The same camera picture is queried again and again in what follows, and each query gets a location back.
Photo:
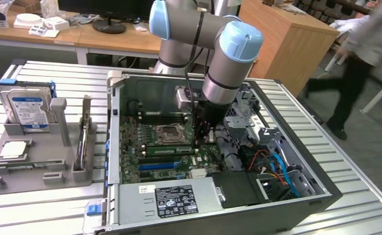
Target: power supply label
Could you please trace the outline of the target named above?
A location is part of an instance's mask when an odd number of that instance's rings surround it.
[[[197,213],[197,205],[189,185],[156,188],[157,215],[168,218]]]
[[[20,124],[26,128],[44,128],[48,125],[42,100],[37,97],[13,97],[12,104]]]

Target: computer monitor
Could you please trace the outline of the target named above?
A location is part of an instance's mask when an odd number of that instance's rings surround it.
[[[121,33],[125,26],[112,19],[137,19],[148,21],[153,0],[58,0],[58,9],[96,14],[108,17],[105,21],[93,22],[93,28],[104,33]]]

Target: monitor stand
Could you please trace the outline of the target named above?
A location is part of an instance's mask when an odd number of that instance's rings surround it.
[[[121,22],[110,21],[110,17],[105,21],[94,21],[92,23],[93,28],[102,33],[117,34],[125,31],[125,26]]]

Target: metal slotted table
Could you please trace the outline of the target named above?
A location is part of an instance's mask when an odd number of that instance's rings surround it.
[[[65,188],[0,195],[0,234],[74,235],[82,233],[84,205],[102,196],[104,153],[106,132],[106,73],[117,68],[26,61],[10,65],[2,77],[24,81],[56,82],[57,96],[66,98],[65,119],[77,122],[81,98],[92,97],[90,117],[97,123],[93,158],[93,183]],[[331,177],[343,197],[329,208],[308,218],[281,235],[382,234],[382,193],[364,176],[321,127],[315,123],[295,98],[271,80],[256,80],[280,115]],[[261,111],[268,125],[272,119]],[[0,104],[0,134],[5,113]],[[88,220],[98,226],[100,217]]]

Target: gray floor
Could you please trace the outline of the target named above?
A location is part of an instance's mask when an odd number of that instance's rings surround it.
[[[76,55],[72,52],[0,46],[0,76],[8,68],[13,58],[60,63],[76,62]],[[321,61],[315,76],[323,74],[321,68],[324,68],[329,58],[331,55],[328,54]],[[336,66],[332,72],[325,76],[339,75],[341,71],[343,68]],[[361,114],[359,111],[379,90],[380,87],[373,82],[368,81],[345,125],[348,140],[335,140],[382,190],[382,102],[375,106],[368,115]],[[323,92],[311,94],[309,99],[307,99],[305,102],[325,120],[332,114],[336,99],[336,92]]]

